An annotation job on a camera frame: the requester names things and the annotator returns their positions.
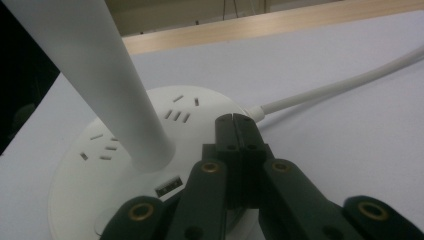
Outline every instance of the black plastic part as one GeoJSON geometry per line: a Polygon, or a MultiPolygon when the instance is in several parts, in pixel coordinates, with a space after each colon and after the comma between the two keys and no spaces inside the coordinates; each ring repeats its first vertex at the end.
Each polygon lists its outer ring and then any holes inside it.
{"type": "Polygon", "coordinates": [[[225,238],[224,163],[207,159],[196,163],[175,211],[167,240],[222,240],[225,238]]]}
{"type": "Polygon", "coordinates": [[[269,219],[279,221],[286,231],[285,239],[363,239],[295,164],[268,160],[264,164],[262,187],[260,211],[265,218],[261,227],[270,239],[281,232],[267,232],[275,229],[267,224],[269,219]]]}
{"type": "Polygon", "coordinates": [[[157,238],[153,238],[154,240],[165,239],[168,229],[171,226],[172,219],[175,216],[175,210],[177,209],[182,194],[183,191],[180,191],[164,202],[164,210],[162,212],[161,220],[160,223],[156,226],[156,229],[159,231],[156,232],[157,238]]]}
{"type": "Polygon", "coordinates": [[[423,233],[410,221],[384,202],[371,197],[348,198],[343,213],[365,239],[424,239],[423,233]]]}
{"type": "Polygon", "coordinates": [[[267,146],[251,118],[234,114],[239,145],[243,156],[242,168],[242,205],[259,208],[261,196],[262,165],[267,160],[267,146]]]}
{"type": "Polygon", "coordinates": [[[157,198],[133,198],[122,205],[109,221],[100,240],[160,239],[158,226],[163,211],[164,204],[157,198]]]}
{"type": "Polygon", "coordinates": [[[260,170],[273,158],[255,122],[241,114],[226,114],[215,121],[216,144],[203,147],[203,157],[216,157],[228,167],[227,204],[258,208],[260,202],[260,170]]]}
{"type": "Polygon", "coordinates": [[[226,194],[227,207],[235,209],[241,205],[242,156],[232,114],[226,114],[216,119],[215,141],[216,157],[223,161],[229,169],[226,194]]]}

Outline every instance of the outlet slot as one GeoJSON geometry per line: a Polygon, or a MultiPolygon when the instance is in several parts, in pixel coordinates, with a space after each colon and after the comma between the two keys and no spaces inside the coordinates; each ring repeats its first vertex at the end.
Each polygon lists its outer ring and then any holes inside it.
{"type": "Polygon", "coordinates": [[[183,98],[184,97],[184,95],[181,95],[181,96],[179,96],[179,97],[177,97],[176,99],[174,99],[174,101],[173,102],[177,102],[178,100],[180,100],[181,98],[183,98]]]}
{"type": "Polygon", "coordinates": [[[190,113],[187,113],[183,119],[183,123],[186,123],[189,117],[190,117],[190,113]]]}
{"type": "Polygon", "coordinates": [[[88,159],[87,154],[82,152],[82,153],[80,153],[80,156],[82,157],[82,159],[84,159],[84,161],[87,161],[87,159],[88,159]]]}
{"type": "Polygon", "coordinates": [[[168,113],[165,115],[165,119],[168,119],[169,116],[171,116],[172,110],[169,110],[168,113]]]}
{"type": "Polygon", "coordinates": [[[177,176],[168,180],[166,183],[160,185],[159,187],[155,188],[155,191],[158,197],[162,197],[163,195],[172,192],[174,189],[182,185],[183,181],[181,181],[181,178],[177,176]]]}
{"type": "Polygon", "coordinates": [[[111,146],[107,146],[105,147],[106,150],[110,150],[110,151],[116,151],[118,148],[117,147],[111,147],[111,146]]]}
{"type": "Polygon", "coordinates": [[[94,139],[101,138],[101,137],[103,137],[103,134],[99,134],[99,135],[96,135],[94,137],[91,137],[90,140],[94,140],[94,139]]]}
{"type": "Polygon", "coordinates": [[[181,112],[177,112],[177,115],[175,115],[175,117],[174,117],[174,121],[177,121],[178,118],[180,117],[180,115],[181,115],[181,112]]]}
{"type": "Polygon", "coordinates": [[[111,156],[100,156],[101,160],[112,160],[111,156]]]}

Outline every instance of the dark background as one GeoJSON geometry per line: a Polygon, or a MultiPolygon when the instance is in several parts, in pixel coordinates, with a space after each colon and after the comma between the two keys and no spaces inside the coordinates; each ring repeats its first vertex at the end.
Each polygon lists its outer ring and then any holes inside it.
{"type": "Polygon", "coordinates": [[[59,70],[0,2],[0,153],[57,78],[59,70]]]}

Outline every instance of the wooden surface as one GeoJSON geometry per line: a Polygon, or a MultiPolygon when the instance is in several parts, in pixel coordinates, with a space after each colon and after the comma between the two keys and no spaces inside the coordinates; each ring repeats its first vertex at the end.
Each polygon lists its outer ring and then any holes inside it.
{"type": "Polygon", "coordinates": [[[131,36],[336,1],[341,0],[106,0],[106,4],[121,36],[131,36]]]}
{"type": "Polygon", "coordinates": [[[424,0],[346,0],[223,22],[125,37],[130,54],[253,38],[415,10],[424,0]]]}

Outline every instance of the brass screw insert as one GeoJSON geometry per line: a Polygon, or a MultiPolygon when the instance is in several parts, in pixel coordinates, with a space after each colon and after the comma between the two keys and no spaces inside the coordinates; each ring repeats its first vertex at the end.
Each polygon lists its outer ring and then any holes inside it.
{"type": "Polygon", "coordinates": [[[202,170],[207,173],[214,173],[219,170],[219,165],[213,162],[207,162],[202,165],[202,170]]]}
{"type": "Polygon", "coordinates": [[[385,221],[389,218],[384,208],[372,202],[360,202],[358,209],[362,214],[376,221],[385,221]]]}
{"type": "Polygon", "coordinates": [[[285,164],[284,162],[274,162],[272,163],[272,168],[278,172],[288,172],[290,170],[290,165],[285,164]]]}
{"type": "Polygon", "coordinates": [[[143,221],[153,214],[153,205],[150,203],[139,203],[134,205],[128,212],[128,217],[133,221],[143,221]]]}

